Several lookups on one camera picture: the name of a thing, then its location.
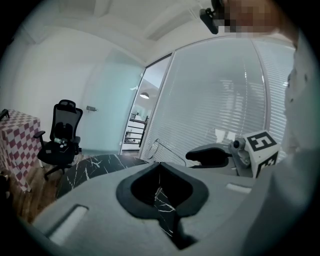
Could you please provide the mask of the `frosted glass door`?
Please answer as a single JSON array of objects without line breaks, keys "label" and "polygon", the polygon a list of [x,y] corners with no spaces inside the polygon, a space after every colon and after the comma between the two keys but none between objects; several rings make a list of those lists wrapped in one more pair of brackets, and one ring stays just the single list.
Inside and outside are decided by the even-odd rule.
[{"label": "frosted glass door", "polygon": [[[138,61],[117,49],[94,69],[83,94],[83,115],[77,129],[83,152],[120,152],[144,70]],[[87,111],[87,106],[98,111]]]}]

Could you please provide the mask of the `black shelf rack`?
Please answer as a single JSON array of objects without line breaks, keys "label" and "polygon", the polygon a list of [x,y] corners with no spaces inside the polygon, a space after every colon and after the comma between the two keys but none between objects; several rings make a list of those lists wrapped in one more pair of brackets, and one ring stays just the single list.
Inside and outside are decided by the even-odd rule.
[{"label": "black shelf rack", "polygon": [[148,124],[148,116],[142,120],[139,114],[130,114],[124,133],[121,150],[124,152],[137,152],[140,150],[142,140]]}]

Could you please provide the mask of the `clear glass container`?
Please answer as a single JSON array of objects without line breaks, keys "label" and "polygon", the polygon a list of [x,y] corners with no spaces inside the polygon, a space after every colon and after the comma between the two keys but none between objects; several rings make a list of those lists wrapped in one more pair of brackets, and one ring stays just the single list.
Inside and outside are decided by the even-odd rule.
[{"label": "clear glass container", "polygon": [[186,160],[162,143],[159,138],[150,146],[147,160],[153,162],[170,162],[185,167],[187,166]]}]

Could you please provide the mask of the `white venetian blinds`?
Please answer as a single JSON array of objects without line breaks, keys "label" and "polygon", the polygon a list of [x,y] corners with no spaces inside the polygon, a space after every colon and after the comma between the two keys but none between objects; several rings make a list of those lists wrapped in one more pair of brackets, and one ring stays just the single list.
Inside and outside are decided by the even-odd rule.
[{"label": "white venetian blinds", "polygon": [[208,144],[268,130],[285,133],[285,90],[294,48],[272,38],[218,37],[178,49],[161,87],[140,157],[156,139],[186,159]]}]

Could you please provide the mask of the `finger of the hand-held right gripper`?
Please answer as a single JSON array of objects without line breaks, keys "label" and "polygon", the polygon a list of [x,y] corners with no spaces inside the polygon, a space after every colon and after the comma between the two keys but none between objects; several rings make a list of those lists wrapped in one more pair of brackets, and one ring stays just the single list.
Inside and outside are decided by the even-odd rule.
[{"label": "finger of the hand-held right gripper", "polygon": [[207,158],[211,155],[218,156],[229,155],[229,149],[226,144],[212,143],[196,147],[185,154],[186,158]]},{"label": "finger of the hand-held right gripper", "polygon": [[211,158],[203,158],[201,160],[196,160],[195,158],[191,159],[190,157],[186,157],[187,160],[193,162],[199,162],[198,165],[193,165],[191,168],[222,168],[226,167],[229,164],[228,157],[211,157]]}]

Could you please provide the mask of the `red white checkered tablecloth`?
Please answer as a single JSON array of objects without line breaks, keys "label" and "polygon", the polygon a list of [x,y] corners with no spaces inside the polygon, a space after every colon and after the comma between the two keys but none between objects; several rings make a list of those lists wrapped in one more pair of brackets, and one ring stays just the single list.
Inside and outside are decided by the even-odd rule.
[{"label": "red white checkered tablecloth", "polygon": [[0,167],[13,174],[23,192],[31,191],[27,175],[38,162],[42,146],[34,135],[40,130],[39,118],[14,109],[0,120]]}]

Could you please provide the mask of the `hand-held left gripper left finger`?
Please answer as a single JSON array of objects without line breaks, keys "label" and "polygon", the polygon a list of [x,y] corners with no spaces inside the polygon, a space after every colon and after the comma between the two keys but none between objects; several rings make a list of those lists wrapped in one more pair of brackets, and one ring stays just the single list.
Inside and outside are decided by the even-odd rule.
[{"label": "hand-held left gripper left finger", "polygon": [[119,204],[119,183],[150,167],[91,178],[46,207],[32,225],[58,256],[171,256],[175,245],[157,220],[135,218]]}]

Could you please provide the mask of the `black mesh office chair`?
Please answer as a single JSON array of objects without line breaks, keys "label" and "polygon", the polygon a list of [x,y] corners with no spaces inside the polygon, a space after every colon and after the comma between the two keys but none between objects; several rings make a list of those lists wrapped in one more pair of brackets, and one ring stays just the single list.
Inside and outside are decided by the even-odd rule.
[{"label": "black mesh office chair", "polygon": [[83,115],[83,111],[76,107],[76,103],[62,99],[53,107],[52,125],[49,135],[49,141],[44,142],[44,131],[38,131],[34,134],[34,139],[39,139],[41,149],[37,158],[53,166],[53,168],[44,174],[47,181],[49,175],[61,170],[65,173],[66,169],[72,167],[76,155],[80,152],[81,138],[76,135],[78,124]]}]

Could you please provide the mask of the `white ceiling air vent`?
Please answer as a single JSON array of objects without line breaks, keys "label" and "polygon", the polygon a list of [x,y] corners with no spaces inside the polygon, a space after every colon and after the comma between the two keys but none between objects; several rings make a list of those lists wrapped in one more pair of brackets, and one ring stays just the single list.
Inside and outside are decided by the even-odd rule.
[{"label": "white ceiling air vent", "polygon": [[172,30],[197,20],[192,9],[177,5],[161,12],[144,30],[143,35],[147,40],[157,41]]}]

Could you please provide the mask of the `person's white printed shirt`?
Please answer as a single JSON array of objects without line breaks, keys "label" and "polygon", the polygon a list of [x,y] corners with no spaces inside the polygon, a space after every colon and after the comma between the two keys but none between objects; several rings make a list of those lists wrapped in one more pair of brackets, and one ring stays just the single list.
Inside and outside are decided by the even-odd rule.
[{"label": "person's white printed shirt", "polygon": [[298,33],[284,106],[283,151],[293,155],[320,149],[320,63],[302,31]]}]

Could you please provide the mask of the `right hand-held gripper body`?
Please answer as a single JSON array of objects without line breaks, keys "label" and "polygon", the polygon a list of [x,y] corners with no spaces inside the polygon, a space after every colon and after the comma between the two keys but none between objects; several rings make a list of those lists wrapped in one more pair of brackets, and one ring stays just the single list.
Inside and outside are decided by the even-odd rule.
[{"label": "right hand-held gripper body", "polygon": [[237,137],[228,146],[237,174],[256,179],[261,171],[276,164],[279,144],[267,130]]}]

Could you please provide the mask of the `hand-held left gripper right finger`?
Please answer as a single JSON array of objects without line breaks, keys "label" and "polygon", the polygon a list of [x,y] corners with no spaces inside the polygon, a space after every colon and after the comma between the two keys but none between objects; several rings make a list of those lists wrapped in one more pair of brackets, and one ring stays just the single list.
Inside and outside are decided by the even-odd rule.
[{"label": "hand-held left gripper right finger", "polygon": [[235,212],[254,181],[223,169],[161,163],[161,256],[243,256]]}]

